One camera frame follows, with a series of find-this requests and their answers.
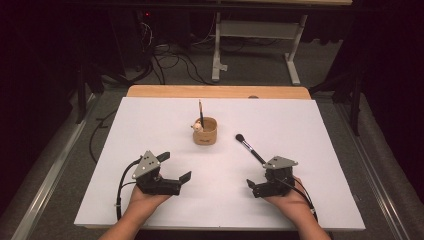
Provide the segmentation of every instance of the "makeup brush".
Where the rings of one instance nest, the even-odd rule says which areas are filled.
[[[199,111],[200,111],[200,124],[203,128],[205,128],[205,124],[203,123],[203,109],[202,109],[202,102],[199,99]]]
[[[259,156],[259,154],[244,140],[244,137],[243,137],[243,135],[241,135],[241,134],[237,134],[236,135],[236,139],[237,139],[237,141],[239,141],[239,142],[241,142],[246,148],[247,148],[247,150],[249,150],[252,154],[253,154],[253,156],[255,156],[256,157],[256,159],[258,159],[259,160],[259,162],[261,163],[261,164],[265,164],[266,162],[261,158],[261,156]]]

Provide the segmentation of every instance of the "metal stand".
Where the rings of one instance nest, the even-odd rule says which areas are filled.
[[[86,84],[90,88],[92,93],[102,94],[104,92],[104,86],[101,80],[99,72],[94,71],[93,67],[90,67],[85,60],[84,63],[80,64],[77,79],[77,91],[78,91],[78,119],[77,124],[80,124],[87,113],[87,99],[86,99]]]
[[[302,15],[299,23],[275,23],[275,22],[252,22],[252,21],[221,21],[221,14],[216,13],[215,51],[212,66],[212,81],[219,82],[220,71],[227,71],[228,66],[221,63],[220,38],[227,37],[256,37],[273,39],[291,39],[292,48],[290,53],[285,53],[284,58],[289,70],[293,85],[300,85],[299,76],[293,59],[305,28],[307,15]]]

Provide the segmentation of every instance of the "table leg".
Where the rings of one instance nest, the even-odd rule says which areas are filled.
[[[80,124],[85,117],[87,111],[87,100],[85,98],[85,81],[84,81],[84,67],[81,64],[78,71],[78,82],[77,82],[77,90],[78,90],[78,119],[77,124]]]
[[[227,71],[227,65],[221,64],[220,54],[220,38],[221,38],[221,13],[216,13],[216,25],[215,25],[215,51],[213,54],[213,66],[212,66],[212,81],[219,82],[219,73],[221,70]]]
[[[294,59],[294,55],[296,54],[297,48],[299,47],[300,38],[302,37],[303,29],[305,28],[307,18],[308,18],[308,15],[302,15],[299,22],[299,26],[296,31],[296,35],[294,36],[294,39],[293,39],[293,46],[292,46],[291,52],[285,54],[287,68],[289,70],[290,79],[293,85],[300,85],[299,76],[297,75],[297,71],[296,71],[296,67],[294,65],[293,59]]]

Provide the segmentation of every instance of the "human hand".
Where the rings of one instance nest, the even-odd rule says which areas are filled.
[[[169,195],[144,194],[137,186],[134,187],[131,199],[122,218],[107,232],[101,240],[132,240],[140,227],[155,212],[156,208],[169,199]]]
[[[299,178],[294,177],[295,187],[302,193],[305,189],[301,186],[302,182]],[[302,240],[329,240],[330,237],[319,226],[315,220],[306,199],[298,192],[291,190],[285,196],[272,196],[264,198],[269,203],[275,205],[283,215],[285,215],[299,231]]]
[[[298,183],[298,181],[302,183],[301,180],[296,177],[294,178],[297,180],[295,181],[295,187],[299,191],[304,193],[305,189],[303,189],[303,187]],[[305,198],[302,197],[299,193],[297,193],[294,190],[291,190],[284,197],[271,196],[271,197],[264,197],[264,199],[267,202],[276,206],[284,216],[286,216],[295,224],[298,222],[298,220],[304,218],[305,215],[312,216],[311,210]]]
[[[156,208],[170,197],[170,195],[144,194],[137,186],[134,186],[127,210],[122,217],[142,226]]]

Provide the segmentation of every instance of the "forearm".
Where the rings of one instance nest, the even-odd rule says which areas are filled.
[[[312,216],[305,216],[304,219],[299,219],[293,222],[296,226],[299,237],[301,240],[329,240],[328,234],[321,228],[315,218]]]
[[[102,237],[101,240],[120,239],[132,240],[137,235],[140,227],[144,224],[145,220],[135,222],[133,219],[125,215],[113,225]]]

